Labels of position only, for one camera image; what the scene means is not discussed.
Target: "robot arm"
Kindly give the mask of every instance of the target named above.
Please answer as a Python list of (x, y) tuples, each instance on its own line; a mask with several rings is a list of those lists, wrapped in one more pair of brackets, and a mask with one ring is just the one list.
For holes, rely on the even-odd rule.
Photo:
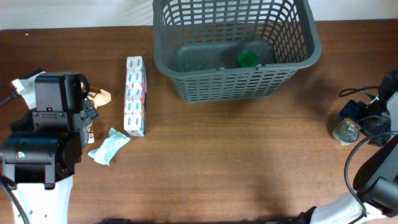
[(390, 122), (387, 125), (383, 124), (384, 120), (382, 122), (376, 120), (369, 121), (363, 126), (365, 133), (380, 136), (375, 138), (378, 141), (374, 141), (373, 144), (382, 143), (382, 139), (385, 139), (384, 136), (388, 137), (387, 143), (383, 143), (384, 146), (361, 166), (353, 181), (356, 196), (366, 208), (366, 217), (361, 215), (363, 213), (362, 206), (351, 193), (347, 193), (328, 205), (312, 208), (306, 213), (300, 214), (290, 223), (364, 223), (373, 219), (392, 218), (398, 215), (398, 136), (389, 140), (389, 134), (378, 134), (381, 127), (379, 124), (392, 132), (398, 131), (398, 70), (388, 72), (378, 89), (380, 100), (373, 105), (365, 105), (364, 111), (352, 113), (353, 110), (347, 110), (347, 106), (343, 109), (343, 112), (348, 111), (350, 115), (367, 114), (367, 116), (372, 116), (374, 113), (387, 112), (390, 117)]
[(81, 82), (90, 89), (82, 74), (39, 75), (36, 109), (12, 125), (1, 147), (2, 179), (21, 208), (13, 206), (16, 223), (67, 224), (75, 164), (88, 141), (85, 127), (98, 116)]

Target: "can lid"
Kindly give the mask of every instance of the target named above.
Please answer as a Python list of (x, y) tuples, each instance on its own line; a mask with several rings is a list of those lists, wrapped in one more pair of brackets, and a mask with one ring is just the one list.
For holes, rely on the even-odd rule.
[(239, 68), (255, 67), (259, 64), (259, 57), (250, 51), (246, 51), (239, 55)]
[(352, 121), (343, 120), (341, 121), (332, 132), (333, 139), (341, 144), (347, 146), (354, 143), (359, 138), (359, 129), (355, 126)]

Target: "gray plastic basket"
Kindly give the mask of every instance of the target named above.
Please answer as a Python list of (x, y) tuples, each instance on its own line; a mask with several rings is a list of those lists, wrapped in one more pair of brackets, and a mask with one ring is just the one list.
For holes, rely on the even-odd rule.
[[(185, 101), (263, 98), (313, 65), (321, 45), (306, 0), (155, 0), (155, 63)], [(255, 68), (238, 68), (245, 51)]]

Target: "stack of boxes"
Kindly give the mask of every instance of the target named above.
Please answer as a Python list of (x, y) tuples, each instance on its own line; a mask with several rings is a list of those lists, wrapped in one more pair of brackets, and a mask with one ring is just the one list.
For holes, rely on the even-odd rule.
[(124, 94), (124, 130), (130, 136), (145, 135), (146, 94), (146, 70), (142, 57), (128, 57)]

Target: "white wall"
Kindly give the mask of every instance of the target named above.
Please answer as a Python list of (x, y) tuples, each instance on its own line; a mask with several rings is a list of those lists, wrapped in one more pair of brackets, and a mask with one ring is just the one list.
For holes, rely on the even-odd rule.
[[(309, 2), (317, 21), (398, 18), (398, 0)], [(152, 16), (151, 0), (0, 0), (0, 29), (145, 26)]]

